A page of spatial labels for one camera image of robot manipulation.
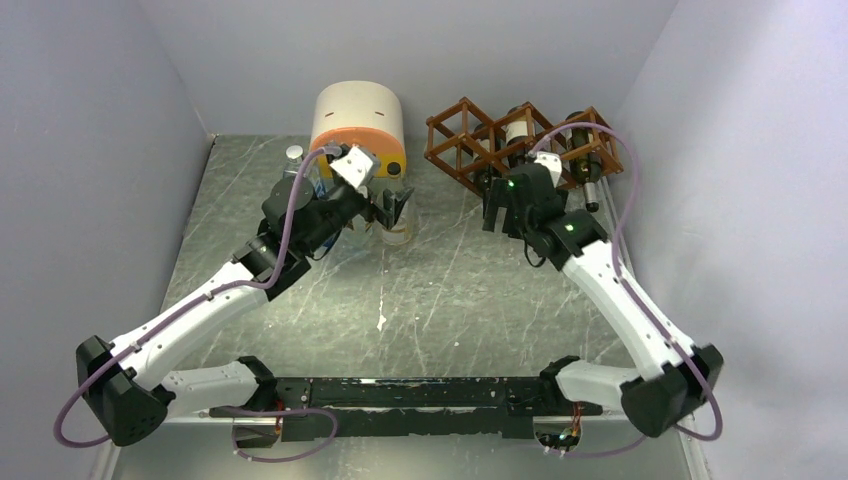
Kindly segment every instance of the black cable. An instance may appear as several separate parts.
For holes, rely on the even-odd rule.
[[[322,258],[326,257],[326,256],[327,256],[327,254],[328,254],[328,253],[330,253],[330,250],[332,250],[332,249],[333,249],[333,247],[335,247],[335,246],[336,246],[336,242],[338,242],[338,241],[339,241],[339,237],[340,237],[340,236],[342,236],[342,231],[341,231],[341,230],[339,230],[339,233],[337,233],[337,234],[336,234],[336,236],[333,238],[333,243],[331,243],[331,244],[330,244],[330,246],[329,246],[329,247],[327,247],[327,249],[326,249],[326,250],[324,250],[324,254],[323,254],[323,255],[321,255],[321,256],[320,256],[320,257],[318,257],[318,258],[312,257],[312,260],[315,260],[315,261],[317,262],[318,260],[321,260]]]
[[[531,267],[533,267],[533,268],[539,268],[539,267],[541,267],[542,265],[544,265],[544,264],[545,264],[545,260],[547,260],[545,257],[542,257],[542,259],[539,261],[539,263],[533,263],[533,261],[532,261],[532,260],[530,260],[530,252],[529,252],[529,250],[528,250],[529,248],[530,248],[530,245],[529,245],[529,244],[527,243],[527,241],[525,240],[525,241],[524,241],[524,258],[526,258],[526,259],[527,259],[527,263],[529,263],[529,264],[530,264],[530,266],[531,266]]]

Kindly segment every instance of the marble tabletop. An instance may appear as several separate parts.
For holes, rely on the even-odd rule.
[[[208,279],[255,234],[286,147],[308,137],[220,136],[203,175],[164,307]],[[564,355],[631,366],[589,298],[523,244],[484,232],[481,201],[408,139],[415,236],[364,246],[348,232],[273,303],[233,321],[181,369],[255,355],[277,376],[536,375]],[[582,205],[579,192],[568,209]],[[597,218],[612,230],[609,205]]]

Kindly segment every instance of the floor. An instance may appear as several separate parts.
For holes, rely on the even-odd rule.
[[[282,157],[307,137],[221,136],[203,176],[165,300],[197,288],[255,233]],[[231,323],[181,369],[255,355],[278,376],[535,375],[579,355],[630,359],[591,301],[523,244],[484,232],[481,202],[408,140],[417,231],[391,247],[346,232],[332,253],[272,304]],[[580,208],[574,194],[569,209]],[[608,205],[597,218],[612,228]]]

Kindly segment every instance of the black bottle cap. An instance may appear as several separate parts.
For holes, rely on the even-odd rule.
[[[392,162],[386,166],[386,173],[391,176],[400,175],[400,164],[397,162]]]

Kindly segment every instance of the wall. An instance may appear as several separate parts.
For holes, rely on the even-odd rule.
[[[848,478],[846,21],[844,2],[682,1],[616,119],[646,163],[638,275],[725,355],[717,479]]]
[[[158,311],[208,142],[132,0],[0,3],[0,111],[0,477],[87,478],[74,349]]]
[[[391,88],[407,134],[468,96],[500,116],[612,115],[676,0],[141,0],[209,131],[309,134],[342,80]]]

